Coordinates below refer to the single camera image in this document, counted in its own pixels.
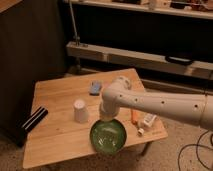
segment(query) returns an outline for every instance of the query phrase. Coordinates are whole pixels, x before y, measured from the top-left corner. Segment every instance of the white shelf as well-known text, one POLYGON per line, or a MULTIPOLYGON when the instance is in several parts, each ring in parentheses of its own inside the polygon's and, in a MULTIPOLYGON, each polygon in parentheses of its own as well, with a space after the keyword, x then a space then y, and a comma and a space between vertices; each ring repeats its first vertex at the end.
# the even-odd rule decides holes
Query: white shelf
POLYGON ((182 10, 182 9, 174 9, 174 8, 160 8, 156 7, 154 10, 150 10, 147 5, 134 5, 134 4, 126 4, 126 3, 116 3, 110 1, 98 1, 98 0, 72 0, 73 4, 79 5, 88 5, 88 6, 97 6, 97 7, 106 7, 113 9, 122 9, 129 11, 141 11, 141 12, 150 12, 157 14, 167 14, 174 16, 184 16, 191 18, 201 18, 201 19, 210 19, 213 20, 213 12, 201 12, 201 11, 191 11, 191 10, 182 10))

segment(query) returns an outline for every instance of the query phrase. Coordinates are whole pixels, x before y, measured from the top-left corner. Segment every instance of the black object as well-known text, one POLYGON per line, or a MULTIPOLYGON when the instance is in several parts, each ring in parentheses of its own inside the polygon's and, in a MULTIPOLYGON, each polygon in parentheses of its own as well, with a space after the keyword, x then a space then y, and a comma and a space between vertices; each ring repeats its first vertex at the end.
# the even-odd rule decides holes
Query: black object
POLYGON ((169 57, 169 56, 166 56, 165 60, 167 62, 180 64, 180 65, 185 65, 185 66, 191 65, 194 62, 194 60, 191 60, 191 59, 184 60, 184 59, 181 59, 181 58, 178 59, 178 58, 173 58, 173 57, 169 57))
POLYGON ((18 146, 26 140, 21 126, 31 112, 35 82, 67 70, 57 4, 27 0, 0 13, 0 134, 18 146))
POLYGON ((140 4, 140 0, 112 0, 112 2, 128 3, 128 4, 140 4))
POLYGON ((31 117, 22 125, 22 128, 28 133, 30 132, 46 115, 48 111, 43 108, 39 107, 31 117))
POLYGON ((176 8, 176 9, 184 9, 185 6, 187 6, 186 0, 172 0, 170 7, 176 8))

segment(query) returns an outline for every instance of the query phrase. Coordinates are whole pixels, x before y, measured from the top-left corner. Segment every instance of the blue object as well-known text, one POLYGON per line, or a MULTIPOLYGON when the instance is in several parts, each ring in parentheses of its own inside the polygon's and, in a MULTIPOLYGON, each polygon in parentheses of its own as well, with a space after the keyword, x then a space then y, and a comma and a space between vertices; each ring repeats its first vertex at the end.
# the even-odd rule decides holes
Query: blue object
POLYGON ((93 81, 90 87, 90 95, 99 96, 102 84, 100 81, 93 81))

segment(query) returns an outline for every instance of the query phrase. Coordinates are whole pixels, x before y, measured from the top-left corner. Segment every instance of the green bowl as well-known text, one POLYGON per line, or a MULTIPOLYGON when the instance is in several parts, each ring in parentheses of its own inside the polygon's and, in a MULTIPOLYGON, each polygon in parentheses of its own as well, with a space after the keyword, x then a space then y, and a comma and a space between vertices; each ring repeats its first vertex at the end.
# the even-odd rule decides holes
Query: green bowl
POLYGON ((126 130, 121 122, 98 120, 90 130, 90 141, 97 152, 115 154, 126 142, 126 130))

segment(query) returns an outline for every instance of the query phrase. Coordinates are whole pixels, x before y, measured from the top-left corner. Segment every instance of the wooden table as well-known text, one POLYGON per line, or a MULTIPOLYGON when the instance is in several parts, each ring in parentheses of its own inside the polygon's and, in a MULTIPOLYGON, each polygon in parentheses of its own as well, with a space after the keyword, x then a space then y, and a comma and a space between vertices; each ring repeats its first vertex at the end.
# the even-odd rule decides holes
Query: wooden table
MULTIPOLYGON (((28 134, 24 153, 24 168, 48 165, 64 160, 83 157, 96 152, 90 140, 90 128, 99 119, 100 96, 90 96, 89 87, 93 80, 107 86, 117 76, 127 76, 132 89, 144 91, 144 87, 134 69, 104 72, 85 76, 75 76, 36 83, 32 112, 39 106, 48 109, 48 115, 28 134), (73 103, 76 99, 86 102, 90 117, 86 124, 74 122, 73 103)), ((125 147, 155 141, 167 137, 167 132, 159 118, 143 137, 130 121, 130 109, 121 109, 117 119, 127 131, 125 147)))

